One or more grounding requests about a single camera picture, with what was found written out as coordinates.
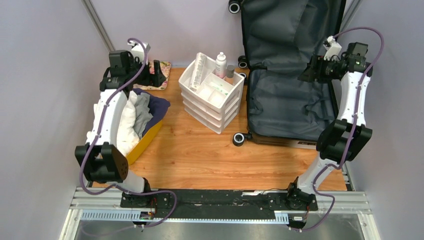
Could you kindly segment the navy blue garment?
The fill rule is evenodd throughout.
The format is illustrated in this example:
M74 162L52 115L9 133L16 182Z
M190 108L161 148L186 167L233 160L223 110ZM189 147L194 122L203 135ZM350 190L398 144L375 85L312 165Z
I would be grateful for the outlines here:
M151 93L139 88L136 88L133 91L136 95L139 95L141 93L147 93L150 95L148 107L150 108L149 112L152 114L153 118L147 123L146 128L143 132L144 136L152 126L157 124L159 121L163 120L169 107L171 106L171 103L165 98L152 95Z

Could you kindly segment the white box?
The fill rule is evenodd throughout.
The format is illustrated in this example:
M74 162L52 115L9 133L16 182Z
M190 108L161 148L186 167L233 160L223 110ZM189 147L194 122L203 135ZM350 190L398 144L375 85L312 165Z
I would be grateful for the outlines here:
M200 87L202 74L204 70L205 61L207 56L201 52L198 52L193 65L193 72L190 79L189 88L193 91L197 91Z

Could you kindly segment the white black space suitcase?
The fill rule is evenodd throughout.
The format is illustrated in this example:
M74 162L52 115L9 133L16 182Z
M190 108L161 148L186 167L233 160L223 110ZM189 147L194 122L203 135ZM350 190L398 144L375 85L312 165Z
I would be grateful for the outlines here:
M240 14L244 53L238 57L249 73L246 88L247 132L232 141L314 149L322 131L336 118L331 83L300 81L313 54L335 35L344 0L231 0Z

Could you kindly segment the white plastic drawer organizer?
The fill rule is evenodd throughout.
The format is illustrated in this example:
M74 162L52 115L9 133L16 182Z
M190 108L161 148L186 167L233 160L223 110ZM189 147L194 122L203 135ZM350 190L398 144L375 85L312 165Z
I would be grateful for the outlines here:
M184 110L200 123L221 134L240 111L245 76L234 73L233 85L215 75L216 62L206 55L201 84L190 89L193 60L179 77Z

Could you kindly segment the teal white tube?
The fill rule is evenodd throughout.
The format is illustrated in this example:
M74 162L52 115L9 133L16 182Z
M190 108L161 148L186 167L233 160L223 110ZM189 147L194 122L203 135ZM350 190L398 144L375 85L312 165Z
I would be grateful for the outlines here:
M227 57L223 52L220 52L215 59L215 75L221 79L226 76Z

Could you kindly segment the white towel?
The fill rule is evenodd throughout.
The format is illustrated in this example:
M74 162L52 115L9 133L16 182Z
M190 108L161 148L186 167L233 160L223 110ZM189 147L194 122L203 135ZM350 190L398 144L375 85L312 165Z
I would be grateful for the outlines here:
M113 92L115 92L114 89L101 92L100 99L93 105L94 127L97 127L105 102ZM125 106L122 113L118 115L120 120L116 134L116 148L126 157L139 143L140 137L134 130L136 120L135 103L138 95L132 90L129 92L129 96L124 96L124 99L126 100Z

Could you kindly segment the yellow plastic basket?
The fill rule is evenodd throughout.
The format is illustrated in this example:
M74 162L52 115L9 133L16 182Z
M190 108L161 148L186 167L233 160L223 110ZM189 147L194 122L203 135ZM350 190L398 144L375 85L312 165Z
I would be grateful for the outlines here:
M153 141L155 136L160 131L163 125L163 120L160 120L157 124L153 125L140 141L134 146L134 148L126 155L126 159L129 165L132 165L142 155L149 144Z

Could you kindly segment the small brown box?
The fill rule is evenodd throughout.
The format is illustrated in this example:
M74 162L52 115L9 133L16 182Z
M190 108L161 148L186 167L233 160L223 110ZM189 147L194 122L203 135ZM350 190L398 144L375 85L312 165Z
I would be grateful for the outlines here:
M234 75L235 75L235 66L234 65L228 65L226 67L226 76L225 81L231 85L234 84Z

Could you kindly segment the grey garment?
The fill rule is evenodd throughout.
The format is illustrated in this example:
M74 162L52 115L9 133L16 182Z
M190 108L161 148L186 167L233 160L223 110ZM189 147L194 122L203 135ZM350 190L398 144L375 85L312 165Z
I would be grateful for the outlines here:
M153 115L150 113L149 102L149 94L142 92L136 95L133 129L140 139L143 137L147 123L153 118Z

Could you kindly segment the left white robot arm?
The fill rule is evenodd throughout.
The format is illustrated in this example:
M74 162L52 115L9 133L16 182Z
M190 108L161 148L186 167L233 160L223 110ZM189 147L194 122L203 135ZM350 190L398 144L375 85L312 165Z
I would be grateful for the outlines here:
M100 191L83 190L89 195L100 195L111 188L117 188L127 195L133 195L138 206L148 207L153 194L148 181L129 169L129 163L117 148L119 123L133 89L133 82L147 65L147 61L136 61L128 50L109 53L110 66L100 82L100 112L94 118L90 136L84 145L75 148L75 158L80 165L79 180L108 184Z

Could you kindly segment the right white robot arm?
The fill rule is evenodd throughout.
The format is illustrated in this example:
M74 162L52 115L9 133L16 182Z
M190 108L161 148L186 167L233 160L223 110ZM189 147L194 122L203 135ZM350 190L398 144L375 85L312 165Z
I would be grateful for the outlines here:
M291 210L309 210L317 190L326 177L345 162L352 161L371 139L364 106L373 66L366 61L367 44L353 42L347 51L335 40L325 40L324 55L314 54L299 80L330 83L339 80L342 96L339 113L320 134L317 156L306 172L290 183L285 204Z

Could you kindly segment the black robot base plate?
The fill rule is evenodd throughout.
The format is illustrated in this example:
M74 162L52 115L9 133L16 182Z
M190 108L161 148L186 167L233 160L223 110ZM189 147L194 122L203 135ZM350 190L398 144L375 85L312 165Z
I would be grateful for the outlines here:
M159 189L153 195L122 193L121 208L146 209L151 219L253 222L277 220L303 228L318 210L314 194L299 190Z

